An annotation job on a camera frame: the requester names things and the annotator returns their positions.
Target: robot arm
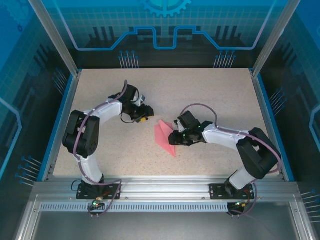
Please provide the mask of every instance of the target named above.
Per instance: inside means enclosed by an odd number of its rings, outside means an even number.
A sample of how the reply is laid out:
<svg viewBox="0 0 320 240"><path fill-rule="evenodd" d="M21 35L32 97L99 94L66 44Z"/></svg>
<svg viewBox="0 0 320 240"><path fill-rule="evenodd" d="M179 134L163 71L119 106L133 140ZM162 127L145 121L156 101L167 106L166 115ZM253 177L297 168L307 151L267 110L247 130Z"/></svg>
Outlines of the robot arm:
<svg viewBox="0 0 320 240"><path fill-rule="evenodd" d="M92 183L89 182L87 178L96 183L102 183L104 181L95 154L99 142L100 126L111 118L121 114L128 114L131 120L137 123L145 122L149 117L154 115L154 110L144 104L146 100L145 96L140 95L138 89L134 86L127 85L122 97L115 100L118 95L119 93L110 96L106 101L110 104L100 107L91 114L85 124L85 128L82 130L76 148L76 153L80 157L79 161L87 176L83 176L82 180L90 185L92 185ZM80 126L91 111L92 109L84 112L75 110L70 115L62 143L71 154L73 153Z"/></svg>
<svg viewBox="0 0 320 240"><path fill-rule="evenodd" d="M191 146L197 143L219 144L239 152L244 167L237 170L225 182L225 190L232 197L255 179L263 179L278 160L265 146L240 133L254 136L280 153L265 133L254 128L239 131L215 126L210 121L200 123L189 111L179 116L175 124L178 130L169 136L170 145Z"/></svg>

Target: pink paper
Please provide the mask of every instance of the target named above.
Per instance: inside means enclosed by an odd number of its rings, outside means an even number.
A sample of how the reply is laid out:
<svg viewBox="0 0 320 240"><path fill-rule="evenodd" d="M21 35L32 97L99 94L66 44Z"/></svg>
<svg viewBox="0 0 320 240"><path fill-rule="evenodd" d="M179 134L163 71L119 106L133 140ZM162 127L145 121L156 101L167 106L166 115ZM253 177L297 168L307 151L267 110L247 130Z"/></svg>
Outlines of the pink paper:
<svg viewBox="0 0 320 240"><path fill-rule="evenodd" d="M172 156L176 157L176 148L169 144L169 136L173 133L172 123L159 121L159 125L154 126L155 142Z"/></svg>

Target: speckled table surface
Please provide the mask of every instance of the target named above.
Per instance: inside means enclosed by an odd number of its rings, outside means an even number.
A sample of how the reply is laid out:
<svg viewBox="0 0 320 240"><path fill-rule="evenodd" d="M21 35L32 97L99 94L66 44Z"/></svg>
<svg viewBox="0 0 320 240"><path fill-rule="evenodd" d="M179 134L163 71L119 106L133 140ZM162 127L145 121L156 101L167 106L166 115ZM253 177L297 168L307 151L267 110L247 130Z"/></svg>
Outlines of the speckled table surface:
<svg viewBox="0 0 320 240"><path fill-rule="evenodd" d="M155 116L144 123L124 124L114 117L100 128L96 151L98 165L109 176L230 175L242 166L239 154L229 148L199 143L177 146L176 157L155 142L159 120L173 123L182 109L203 103L218 114L218 125L238 130L254 127L266 132L248 69L86 69L82 71L73 110L85 111L120 92L124 80L145 95ZM203 121L214 121L204 107L189 109ZM55 176L80 176L78 165L61 146Z"/></svg>

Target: black mounting plate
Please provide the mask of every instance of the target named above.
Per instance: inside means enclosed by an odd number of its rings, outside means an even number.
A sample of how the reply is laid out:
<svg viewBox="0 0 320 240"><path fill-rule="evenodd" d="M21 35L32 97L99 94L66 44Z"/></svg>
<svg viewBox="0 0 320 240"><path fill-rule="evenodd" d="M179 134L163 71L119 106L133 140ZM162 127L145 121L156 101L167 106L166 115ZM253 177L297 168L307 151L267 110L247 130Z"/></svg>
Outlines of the black mounting plate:
<svg viewBox="0 0 320 240"><path fill-rule="evenodd" d="M255 199L255 194L251 184L246 185L242 190L237 191L234 197L231 197L227 191L224 183L209 184L209 193L211 200L250 200Z"/></svg>
<svg viewBox="0 0 320 240"><path fill-rule="evenodd" d="M112 200L119 184L111 184L111 185L107 185L107 186L95 186L99 188L99 192L97 191L92 191L92 189L88 189L87 187L88 185L86 184L79 184L77 192L76 192L76 199L79 200L95 200L97 197L100 197L102 195L104 195L107 192L107 195L103 196L104 200ZM121 187L119 190L119 193L116 195L115 200L119 200L120 199L120 194L121 194Z"/></svg>

